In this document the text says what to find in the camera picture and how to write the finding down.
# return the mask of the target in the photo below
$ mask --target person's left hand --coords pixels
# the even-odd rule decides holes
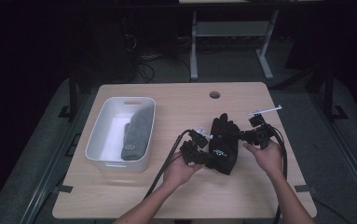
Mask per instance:
[[[181,152],[176,152],[172,155],[170,165],[164,171],[163,184],[176,189],[186,183],[202,167],[202,164],[186,165]]]

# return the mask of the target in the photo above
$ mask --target person's right hand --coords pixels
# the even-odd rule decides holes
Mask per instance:
[[[273,175],[282,174],[282,154],[280,145],[268,140],[268,147],[259,149],[251,144],[244,143],[243,146],[252,152],[256,158],[257,164],[272,177]]]
[[[192,175],[203,167],[202,164],[187,165],[181,152],[172,155],[172,161],[163,174],[163,184],[173,189],[186,183]]]

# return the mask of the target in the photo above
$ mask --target wooden table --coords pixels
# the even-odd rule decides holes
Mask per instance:
[[[220,98],[212,99],[211,91],[218,91]],[[103,103],[110,97],[118,96],[150,97],[157,105],[150,164],[140,173],[101,171],[85,156],[91,130]],[[213,119],[222,113],[227,113],[241,130],[251,130],[248,112],[274,106],[267,87],[257,82],[102,86],[63,182],[64,186],[73,189],[71,193],[60,192],[53,216],[119,217],[143,199],[182,131],[203,127],[209,132]],[[285,139],[291,187],[306,185],[277,112],[266,113],[264,118],[279,129]],[[299,192],[296,195],[310,215],[315,217],[316,208],[309,193]],[[231,175],[201,169],[173,193],[155,218],[265,218],[274,217],[277,205],[268,177],[239,141],[239,156]]]

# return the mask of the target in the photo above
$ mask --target robotic hand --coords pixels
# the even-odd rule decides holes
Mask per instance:
[[[268,140],[274,136],[272,127],[265,123],[260,114],[254,115],[250,122],[254,128],[250,131],[240,131],[236,136],[242,141],[265,149],[268,147]]]
[[[205,164],[208,168],[230,175],[239,152],[239,139],[235,136],[239,131],[239,127],[232,120],[227,121],[226,113],[213,120],[211,128],[213,139],[209,144],[209,153],[213,156],[213,160]]]

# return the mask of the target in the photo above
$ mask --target white plastic bin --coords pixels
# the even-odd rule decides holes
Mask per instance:
[[[125,125],[141,109],[152,106],[153,118],[146,152],[138,161],[121,158]],[[101,170],[141,172],[149,164],[149,148],[155,120],[155,101],[146,97],[113,97],[105,101],[94,124],[86,156]]]

